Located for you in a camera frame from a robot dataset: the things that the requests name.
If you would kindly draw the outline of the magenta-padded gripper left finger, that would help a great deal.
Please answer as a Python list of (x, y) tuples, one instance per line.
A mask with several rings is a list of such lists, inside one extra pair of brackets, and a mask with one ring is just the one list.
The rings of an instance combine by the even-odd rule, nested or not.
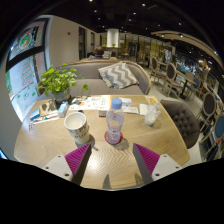
[(43, 170), (80, 185), (90, 155), (91, 145), (86, 144), (75, 149), (66, 156), (55, 156), (51, 161), (43, 166)]

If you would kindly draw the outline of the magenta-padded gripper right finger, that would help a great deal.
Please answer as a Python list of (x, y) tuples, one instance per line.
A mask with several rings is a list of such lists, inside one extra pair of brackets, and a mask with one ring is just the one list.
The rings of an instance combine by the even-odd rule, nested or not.
[(159, 155), (136, 143), (133, 154), (145, 185), (182, 169), (168, 154)]

